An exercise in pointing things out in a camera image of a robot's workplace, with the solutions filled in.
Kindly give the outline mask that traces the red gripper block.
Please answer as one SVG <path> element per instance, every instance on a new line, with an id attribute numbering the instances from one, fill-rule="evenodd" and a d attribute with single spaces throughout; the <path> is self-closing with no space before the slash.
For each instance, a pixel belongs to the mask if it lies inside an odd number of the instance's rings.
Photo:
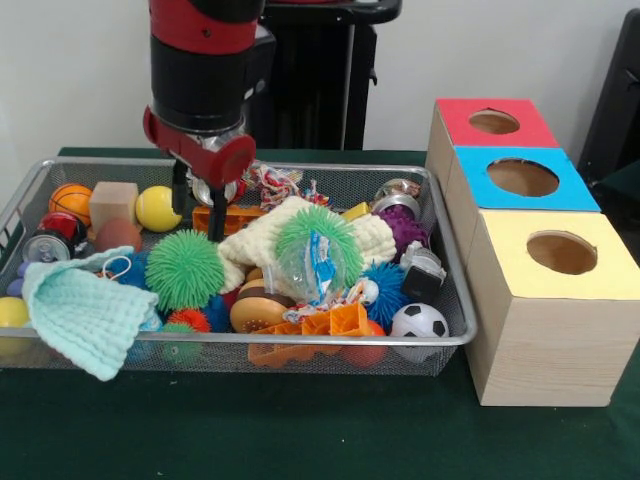
<path id="1" fill-rule="evenodd" d="M 238 180 L 255 160 L 255 140 L 237 130 L 213 137 L 189 134 L 162 122 L 149 106 L 144 111 L 143 128 L 156 147 L 177 159 L 172 172 L 173 212 L 180 216 L 185 214 L 191 169 L 210 186 L 213 206 L 209 214 L 208 239 L 222 241 L 228 206 L 224 186 Z"/>

